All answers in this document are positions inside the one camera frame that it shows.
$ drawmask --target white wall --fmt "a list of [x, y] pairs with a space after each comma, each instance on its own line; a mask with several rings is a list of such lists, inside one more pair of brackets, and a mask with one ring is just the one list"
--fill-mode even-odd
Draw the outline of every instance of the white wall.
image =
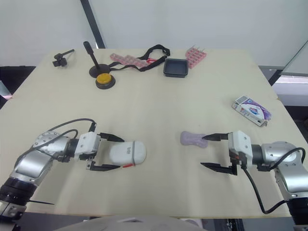
[[275, 83], [273, 88], [285, 106], [308, 106], [308, 84]]
[[86, 40], [95, 47], [79, 0], [0, 0], [0, 66], [38, 65]]
[[285, 66], [308, 39], [308, 0], [90, 0], [108, 48], [249, 50]]

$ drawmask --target black stand base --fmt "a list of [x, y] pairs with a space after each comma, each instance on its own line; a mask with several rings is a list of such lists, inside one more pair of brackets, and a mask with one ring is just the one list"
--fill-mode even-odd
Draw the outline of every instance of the black stand base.
[[100, 66], [100, 69], [98, 70], [96, 68], [96, 66], [93, 66], [90, 68], [89, 70], [89, 74], [90, 76], [92, 76], [93, 78], [96, 78], [99, 74], [102, 74], [102, 73], [108, 73], [110, 72], [110, 67], [106, 64], [99, 64]]
[[95, 81], [95, 84], [99, 89], [109, 89], [113, 87], [115, 83], [116, 83], [116, 79], [113, 76], [111, 76], [111, 81], [106, 84], [100, 84], [97, 82], [97, 80]]

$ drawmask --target floor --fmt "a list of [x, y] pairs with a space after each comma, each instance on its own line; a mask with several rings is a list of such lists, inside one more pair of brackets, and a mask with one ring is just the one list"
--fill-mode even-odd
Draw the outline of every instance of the floor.
[[[16, 223], [21, 227], [21, 231], [52, 231], [71, 224], [83, 222], [89, 217], [47, 215], [36, 213], [25, 213]], [[290, 231], [293, 230], [292, 218], [254, 218], [240, 219], [241, 229], [231, 229], [226, 219], [202, 219], [201, 224], [208, 231]]]

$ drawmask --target black clamp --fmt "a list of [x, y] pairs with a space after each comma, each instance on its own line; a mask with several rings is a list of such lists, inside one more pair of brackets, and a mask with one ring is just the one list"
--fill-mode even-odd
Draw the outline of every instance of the black clamp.
[[[204, 140], [208, 141], [221, 141], [221, 140], [228, 140], [228, 133], [214, 133], [211, 135], [207, 135], [202, 137]], [[246, 168], [247, 165], [247, 158], [244, 153], [239, 152], [238, 154], [229, 150], [229, 157], [231, 161], [231, 166], [229, 167], [222, 167], [220, 164], [216, 163], [201, 163], [203, 166], [215, 171], [215, 172], [222, 172], [222, 173], [229, 173], [232, 175], [237, 176], [237, 165], [242, 164], [242, 168]]]
[[[113, 142], [125, 142], [124, 139], [116, 136], [116, 135], [113, 135], [113, 134], [109, 134], [109, 133], [100, 133], [99, 136], [102, 138], [102, 139], [106, 139], [108, 141], [113, 141]], [[119, 168], [120, 166], [118, 165], [95, 165], [95, 161], [94, 161], [94, 157], [96, 156], [96, 153], [92, 153], [92, 154], [81, 154], [79, 156], [79, 159], [80, 160], [88, 160], [87, 162], [87, 165], [86, 165], [86, 169], [88, 170], [91, 170], [91, 171], [102, 171], [102, 172], [105, 172], [105, 171], [109, 171], [109, 170], [112, 170], [112, 169], [116, 169], [116, 168]]]
[[72, 52], [74, 52], [75, 50], [74, 49], [72, 49], [72, 50], [70, 50], [70, 51], [67, 51], [67, 52], [64, 52], [64, 53], [62, 53], [62, 54], [56, 54], [55, 56], [54, 56], [54, 58], [56, 59], [56, 61], [53, 61], [52, 63], [53, 63], [53, 66], [54, 67], [57, 67], [57, 66], [66, 66], [67, 65], [67, 61], [66, 61], [66, 59], [65, 58], [63, 58], [63, 56], [64, 55], [66, 55], [66, 54], [69, 54], [69, 53], [72, 53]]

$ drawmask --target black cable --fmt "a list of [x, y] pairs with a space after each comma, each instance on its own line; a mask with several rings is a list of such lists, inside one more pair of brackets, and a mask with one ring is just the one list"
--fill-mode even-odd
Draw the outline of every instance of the black cable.
[[51, 128], [51, 129], [49, 129], [48, 131], [55, 130], [55, 129], [59, 128], [59, 127], [62, 127], [62, 126], [64, 126], [64, 125], [67, 125], [67, 124], [70, 124], [70, 123], [74, 123], [74, 122], [77, 122], [77, 121], [90, 121], [90, 122], [92, 122], [92, 125], [93, 125], [93, 124], [96, 125], [96, 122], [95, 122], [93, 119], [80, 118], [80, 119], [73, 119], [73, 120], [67, 121], [67, 122], [65, 122], [65, 123], [59, 124], [59, 125], [57, 125], [57, 126]]
[[248, 177], [248, 179], [250, 180], [250, 183], [252, 184], [252, 187], [253, 187], [254, 190], [255, 190], [255, 194], [256, 194], [256, 196], [257, 196], [257, 199], [258, 199], [258, 202], [259, 202], [259, 205], [260, 205], [260, 208], [261, 208], [262, 213], [264, 213], [264, 214], [269, 214], [269, 213], [273, 212], [276, 208], [278, 208], [279, 206], [281, 206], [282, 204], [286, 203], [286, 201], [283, 200], [283, 201], [280, 201], [280, 202], [278, 202], [277, 204], [275, 204], [275, 205], [274, 205], [272, 208], [270, 208], [269, 210], [265, 210], [265, 209], [264, 209], [264, 206], [263, 206], [263, 203], [262, 203], [262, 200], [261, 200], [261, 197], [260, 197], [260, 194], [259, 194], [259, 191], [258, 191], [258, 189], [257, 189], [257, 187], [256, 187], [256, 184], [255, 184], [254, 180], [252, 179], [251, 175], [249, 174], [249, 172], [247, 171], [246, 168], [243, 168], [243, 170], [244, 170], [246, 176]]
[[[42, 145], [39, 145], [39, 146], [37, 146], [37, 147], [35, 147], [35, 148], [32, 146], [29, 150], [25, 151], [24, 153], [22, 153], [22, 154], [17, 158], [14, 167], [16, 167], [16, 165], [19, 163], [19, 161], [20, 161], [25, 155], [27, 155], [29, 152], [31, 152], [31, 151], [33, 151], [33, 150], [37, 150], [37, 149], [39, 149], [39, 148], [41, 148], [41, 147], [44, 147], [44, 146], [46, 146], [46, 145], [48, 145], [48, 144], [50, 144], [50, 143], [53, 143], [53, 142], [55, 142], [56, 140], [60, 139], [62, 136], [66, 135], [67, 133], [72, 132], [72, 131], [75, 132], [74, 138], [76, 138], [77, 135], [78, 135], [78, 130], [77, 130], [77, 129], [70, 129], [70, 130], [67, 130], [66, 132], [63, 132], [62, 134], [58, 135], [57, 137], [53, 138], [52, 140], [50, 140], [50, 141], [48, 141], [48, 142], [46, 142], [46, 143], [44, 143], [44, 144], [42, 144]], [[46, 155], [49, 155], [51, 158], [54, 159], [54, 157], [53, 157], [52, 155], [50, 155], [50, 154], [48, 154], [48, 153], [45, 153], [45, 152], [42, 152], [42, 153], [44, 153], [44, 154], [46, 154]]]
[[305, 149], [303, 148], [294, 148], [290, 151], [288, 151], [286, 154], [284, 154], [273, 166], [271, 166], [269, 169], [270, 170], [273, 170], [274, 168], [276, 168], [285, 158], [287, 158], [289, 155], [291, 155], [292, 153], [296, 152], [296, 151], [299, 151], [299, 150], [302, 150], [302, 163], [304, 162], [304, 159], [306, 157], [306, 151]]

